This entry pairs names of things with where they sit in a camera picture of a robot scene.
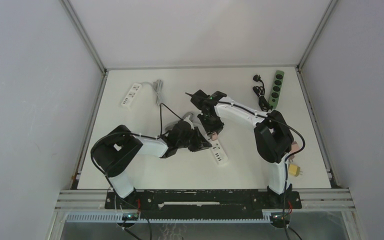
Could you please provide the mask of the pink plug adapter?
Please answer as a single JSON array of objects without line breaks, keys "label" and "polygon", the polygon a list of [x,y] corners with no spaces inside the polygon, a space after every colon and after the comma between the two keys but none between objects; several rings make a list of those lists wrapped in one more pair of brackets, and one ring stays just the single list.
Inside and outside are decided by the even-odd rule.
[{"label": "pink plug adapter", "polygon": [[295,153],[297,151],[299,151],[301,149],[300,145],[294,141],[292,144],[291,144],[291,153]]},{"label": "pink plug adapter", "polygon": [[213,132],[210,136],[210,139],[212,141],[216,141],[218,139],[218,133],[217,132]]}]

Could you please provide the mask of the white power strip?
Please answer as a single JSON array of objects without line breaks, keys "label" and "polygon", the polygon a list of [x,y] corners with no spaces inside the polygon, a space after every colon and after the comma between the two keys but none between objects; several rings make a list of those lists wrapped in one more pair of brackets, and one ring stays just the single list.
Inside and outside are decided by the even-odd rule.
[{"label": "white power strip", "polygon": [[212,155],[213,155],[213,158],[215,159],[215,162],[219,166],[225,165],[228,162],[229,158],[228,158],[224,148],[220,144],[220,142],[217,139],[216,140],[210,139],[209,143],[211,144],[210,151],[212,152]]},{"label": "white power strip", "polygon": [[142,88],[142,84],[134,83],[130,88],[130,90],[128,91],[127,95],[120,102],[120,106],[130,110],[132,103],[135,97],[138,95],[141,88]]}]

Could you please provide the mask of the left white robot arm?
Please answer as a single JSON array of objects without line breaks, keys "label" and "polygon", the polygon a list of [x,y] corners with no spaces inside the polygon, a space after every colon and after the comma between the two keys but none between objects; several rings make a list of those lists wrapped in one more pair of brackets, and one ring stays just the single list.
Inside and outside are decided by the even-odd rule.
[{"label": "left white robot arm", "polygon": [[186,120],[178,121],[157,137],[133,133],[119,125],[93,145],[90,158],[117,195],[118,204],[129,209],[135,205],[137,196],[127,168],[137,155],[166,159],[179,149],[194,153],[211,147],[199,128]]}]

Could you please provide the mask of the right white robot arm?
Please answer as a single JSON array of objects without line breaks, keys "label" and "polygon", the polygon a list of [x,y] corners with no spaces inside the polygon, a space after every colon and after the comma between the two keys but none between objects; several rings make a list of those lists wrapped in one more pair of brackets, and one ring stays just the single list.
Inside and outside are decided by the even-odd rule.
[{"label": "right white robot arm", "polygon": [[254,133],[255,145],[260,157],[269,163],[267,188],[269,203],[282,208],[289,201],[287,191],[292,184],[288,177],[289,158],[301,152],[292,150],[293,134],[302,135],[287,125],[283,115],[273,110],[258,111],[234,101],[225,93],[216,91],[212,95],[199,90],[191,95],[190,101],[200,110],[198,119],[208,137],[214,138],[224,128],[224,119],[250,127]]}]

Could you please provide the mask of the yellow plug adapter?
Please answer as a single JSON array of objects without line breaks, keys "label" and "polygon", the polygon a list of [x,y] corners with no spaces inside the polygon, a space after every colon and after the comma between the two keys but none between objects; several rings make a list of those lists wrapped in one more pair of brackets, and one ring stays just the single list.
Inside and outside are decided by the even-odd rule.
[{"label": "yellow plug adapter", "polygon": [[288,165],[288,173],[293,177],[299,177],[303,174],[301,167],[295,164]]}]

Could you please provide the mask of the green power strip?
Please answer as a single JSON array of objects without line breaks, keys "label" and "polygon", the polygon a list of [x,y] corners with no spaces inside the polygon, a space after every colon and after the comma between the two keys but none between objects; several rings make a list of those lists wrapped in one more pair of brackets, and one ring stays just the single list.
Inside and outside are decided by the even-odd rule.
[{"label": "green power strip", "polygon": [[274,74],[273,84],[270,90],[268,103],[272,109],[275,109],[278,106],[280,92],[283,86],[285,72],[277,70]]}]

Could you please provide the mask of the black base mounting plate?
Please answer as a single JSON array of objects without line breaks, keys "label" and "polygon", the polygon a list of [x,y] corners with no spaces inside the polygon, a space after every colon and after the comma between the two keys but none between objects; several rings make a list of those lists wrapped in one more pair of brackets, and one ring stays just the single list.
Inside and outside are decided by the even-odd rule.
[{"label": "black base mounting plate", "polygon": [[235,219],[260,217],[264,211],[288,214],[302,207],[297,191],[278,196],[265,189],[136,190],[126,198],[109,191],[104,202],[106,210],[132,210],[145,218]]}]

